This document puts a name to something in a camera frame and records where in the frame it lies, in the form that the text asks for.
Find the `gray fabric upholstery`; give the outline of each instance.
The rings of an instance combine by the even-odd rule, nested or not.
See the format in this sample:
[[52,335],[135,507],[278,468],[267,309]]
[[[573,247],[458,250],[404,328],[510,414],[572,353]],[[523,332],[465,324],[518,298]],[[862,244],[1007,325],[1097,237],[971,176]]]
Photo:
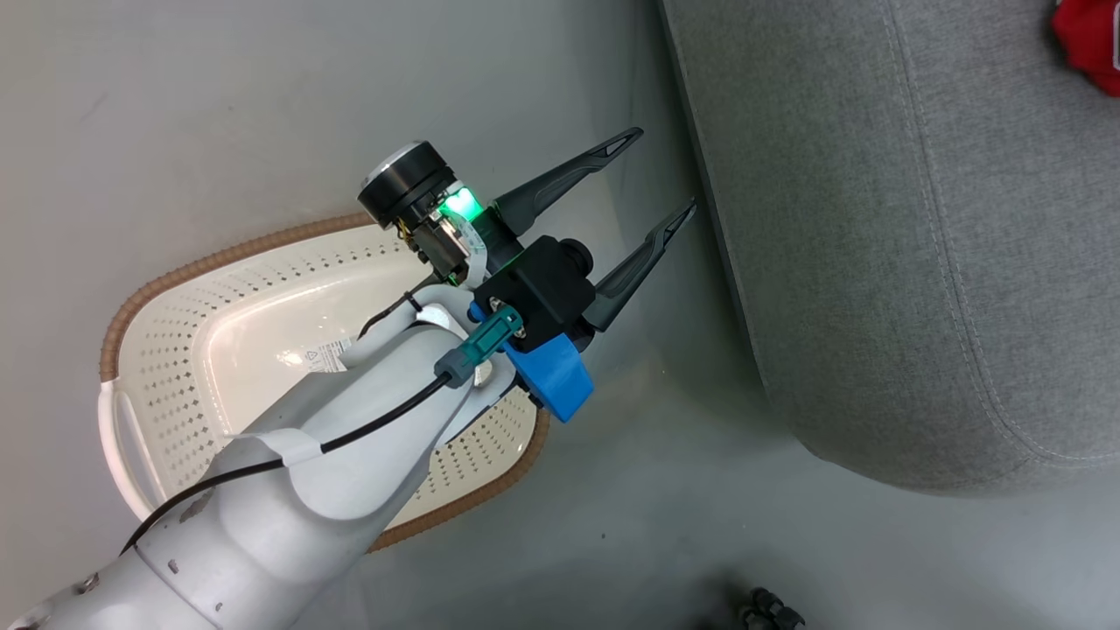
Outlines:
[[1120,461],[1120,100],[1052,0],[666,0],[773,405],[819,456],[993,493]]

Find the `green light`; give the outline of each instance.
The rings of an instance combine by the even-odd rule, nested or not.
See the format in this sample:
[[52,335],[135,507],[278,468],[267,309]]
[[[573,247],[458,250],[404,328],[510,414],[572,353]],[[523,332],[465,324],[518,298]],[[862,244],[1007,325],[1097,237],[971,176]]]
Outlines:
[[467,221],[474,221],[476,216],[483,213],[483,206],[478,204],[478,200],[475,198],[475,195],[466,186],[459,188],[454,195],[448,196],[439,207],[440,212],[444,212],[446,209],[447,212],[458,214]]

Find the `gray floor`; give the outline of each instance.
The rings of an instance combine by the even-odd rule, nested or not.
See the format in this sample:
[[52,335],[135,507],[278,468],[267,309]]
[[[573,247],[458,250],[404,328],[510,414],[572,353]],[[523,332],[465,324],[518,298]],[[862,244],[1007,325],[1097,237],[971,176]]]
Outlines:
[[[600,274],[699,192],[645,2],[58,4],[0,10],[0,288],[24,298],[0,311],[20,358],[0,379],[0,618],[136,522],[101,461],[95,363],[144,281],[354,210],[417,136],[493,196],[643,126],[536,229],[584,239]],[[810,628],[1120,628],[1120,485],[949,500],[815,460],[768,414],[715,243],[698,221],[596,342],[595,397],[519,485],[364,559],[298,627],[681,628],[735,578]]]

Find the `red cloth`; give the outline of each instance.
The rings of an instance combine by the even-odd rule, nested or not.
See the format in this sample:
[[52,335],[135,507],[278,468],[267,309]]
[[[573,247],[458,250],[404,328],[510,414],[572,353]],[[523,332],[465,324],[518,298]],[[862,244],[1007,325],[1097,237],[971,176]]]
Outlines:
[[1070,65],[1120,96],[1120,0],[1062,0],[1053,26]]

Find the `plastic basket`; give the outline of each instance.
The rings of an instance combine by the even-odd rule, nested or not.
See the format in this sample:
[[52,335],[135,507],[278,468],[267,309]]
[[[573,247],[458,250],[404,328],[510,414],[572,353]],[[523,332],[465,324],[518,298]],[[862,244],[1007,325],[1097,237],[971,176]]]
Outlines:
[[[366,319],[429,272],[363,214],[243,243],[137,291],[105,335],[97,405],[105,460],[129,508],[147,517],[304,374],[342,369],[336,356]],[[547,433],[547,414],[511,391],[436,450],[427,481],[374,548],[515,483]]]

